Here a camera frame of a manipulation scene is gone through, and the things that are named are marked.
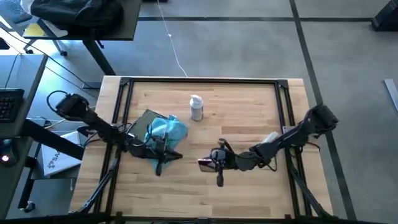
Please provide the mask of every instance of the red light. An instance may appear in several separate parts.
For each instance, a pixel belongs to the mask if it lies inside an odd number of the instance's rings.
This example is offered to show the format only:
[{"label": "red light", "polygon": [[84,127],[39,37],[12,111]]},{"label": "red light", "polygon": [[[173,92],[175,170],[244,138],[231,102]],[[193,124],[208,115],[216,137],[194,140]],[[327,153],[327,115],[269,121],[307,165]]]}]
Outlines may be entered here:
[{"label": "red light", "polygon": [[8,156],[2,156],[1,160],[4,162],[7,162],[10,158]]}]

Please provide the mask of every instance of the black bag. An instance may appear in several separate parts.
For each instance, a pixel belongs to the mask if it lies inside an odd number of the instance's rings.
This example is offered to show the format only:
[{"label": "black bag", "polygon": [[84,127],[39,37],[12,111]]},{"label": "black bag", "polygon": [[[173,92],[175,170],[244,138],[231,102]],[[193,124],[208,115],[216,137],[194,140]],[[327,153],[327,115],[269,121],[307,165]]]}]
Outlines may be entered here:
[{"label": "black bag", "polygon": [[60,29],[89,29],[94,38],[115,28],[123,18],[119,0],[35,0],[30,11]]}]

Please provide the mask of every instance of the black keyboard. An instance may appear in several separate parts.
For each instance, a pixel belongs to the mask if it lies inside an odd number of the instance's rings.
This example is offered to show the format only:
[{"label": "black keyboard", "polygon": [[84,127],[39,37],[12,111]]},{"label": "black keyboard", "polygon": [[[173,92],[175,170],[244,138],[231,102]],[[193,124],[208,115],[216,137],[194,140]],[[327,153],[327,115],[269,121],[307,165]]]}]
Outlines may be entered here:
[{"label": "black keyboard", "polygon": [[24,101],[23,89],[0,89],[0,123],[14,122]]}]

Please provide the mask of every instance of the blue cloth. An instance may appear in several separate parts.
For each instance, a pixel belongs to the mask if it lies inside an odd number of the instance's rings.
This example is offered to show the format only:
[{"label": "blue cloth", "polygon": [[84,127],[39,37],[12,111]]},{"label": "blue cloth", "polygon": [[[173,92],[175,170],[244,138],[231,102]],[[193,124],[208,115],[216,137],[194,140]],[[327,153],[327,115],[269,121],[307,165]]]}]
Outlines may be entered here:
[{"label": "blue cloth", "polygon": [[[167,144],[166,146],[170,150],[174,150],[174,148],[177,146],[177,144],[185,138],[188,132],[188,128],[186,125],[179,121],[176,116],[170,115],[168,119],[163,119],[163,118],[155,118],[151,124],[151,127],[149,130],[152,128],[152,136],[160,136],[163,137],[165,133],[168,134],[167,136]],[[149,138],[149,133],[146,133],[144,142],[148,141]],[[147,142],[147,145],[150,148],[155,148],[155,142],[153,139],[150,139]],[[158,163],[157,159],[148,159],[150,163],[152,164],[152,167],[154,170],[156,170],[156,166]],[[162,164],[162,170],[167,166],[169,162],[166,164]]]}]

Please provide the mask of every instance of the wooden tabletop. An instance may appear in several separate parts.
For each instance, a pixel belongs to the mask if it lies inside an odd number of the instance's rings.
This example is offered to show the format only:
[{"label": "wooden tabletop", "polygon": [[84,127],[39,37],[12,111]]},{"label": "wooden tabletop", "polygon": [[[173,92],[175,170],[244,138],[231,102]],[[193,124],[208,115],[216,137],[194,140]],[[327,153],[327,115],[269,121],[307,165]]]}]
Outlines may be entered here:
[{"label": "wooden tabletop", "polygon": [[[120,77],[104,77],[96,112],[111,122]],[[309,109],[303,80],[288,79],[296,122]],[[205,101],[204,119],[190,119],[191,94]],[[279,115],[272,85],[220,83],[134,82],[128,122],[146,110],[176,115],[188,126],[188,136],[176,151],[174,161],[157,177],[148,161],[123,153],[113,202],[113,214],[137,217],[229,217],[284,218],[293,214],[285,155],[276,156],[278,169],[241,172],[226,170],[224,187],[217,187],[216,174],[200,172],[197,159],[208,156],[218,138],[225,138],[236,153],[262,141],[269,133],[280,133]],[[98,185],[105,143],[86,148],[70,210],[78,209]],[[330,213],[331,204],[318,149],[305,146],[302,154],[307,184]],[[108,190],[104,191],[101,210]],[[304,211],[302,197],[300,210]]]}]

